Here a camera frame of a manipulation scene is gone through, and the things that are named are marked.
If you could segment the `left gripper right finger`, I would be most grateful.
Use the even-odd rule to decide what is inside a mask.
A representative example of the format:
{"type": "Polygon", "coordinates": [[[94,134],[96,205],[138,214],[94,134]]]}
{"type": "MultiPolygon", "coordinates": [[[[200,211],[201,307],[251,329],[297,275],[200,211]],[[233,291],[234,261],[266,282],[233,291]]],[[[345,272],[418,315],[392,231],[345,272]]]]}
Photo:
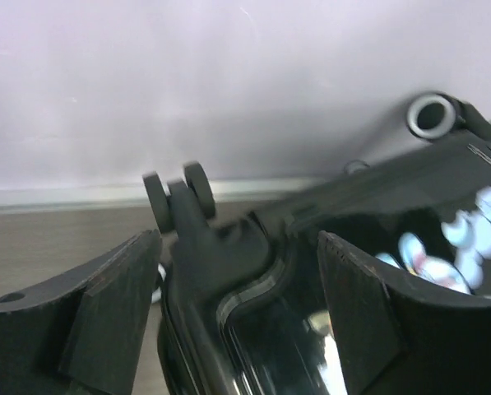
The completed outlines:
{"type": "Polygon", "coordinates": [[[491,394],[491,300],[436,286],[338,235],[317,256],[350,394],[491,394]]]}

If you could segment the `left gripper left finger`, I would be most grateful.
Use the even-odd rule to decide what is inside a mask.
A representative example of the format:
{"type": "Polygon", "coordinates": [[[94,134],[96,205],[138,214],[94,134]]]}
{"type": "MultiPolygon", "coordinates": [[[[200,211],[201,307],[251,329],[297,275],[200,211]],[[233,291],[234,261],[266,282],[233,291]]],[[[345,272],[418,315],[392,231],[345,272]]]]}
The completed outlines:
{"type": "Polygon", "coordinates": [[[162,239],[145,230],[0,297],[0,394],[130,394],[162,239]]]}

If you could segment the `black white astronaut suitcase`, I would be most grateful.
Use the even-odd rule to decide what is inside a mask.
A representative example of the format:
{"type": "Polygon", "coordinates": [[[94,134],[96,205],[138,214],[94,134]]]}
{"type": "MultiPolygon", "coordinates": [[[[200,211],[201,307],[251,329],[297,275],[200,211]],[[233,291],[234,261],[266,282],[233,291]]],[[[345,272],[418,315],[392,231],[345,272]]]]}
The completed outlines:
{"type": "Polygon", "coordinates": [[[423,149],[212,227],[204,169],[144,185],[175,232],[161,286],[158,353],[172,394],[350,394],[317,250],[321,232],[436,286],[491,300],[491,121],[440,92],[405,114],[423,149]]]}

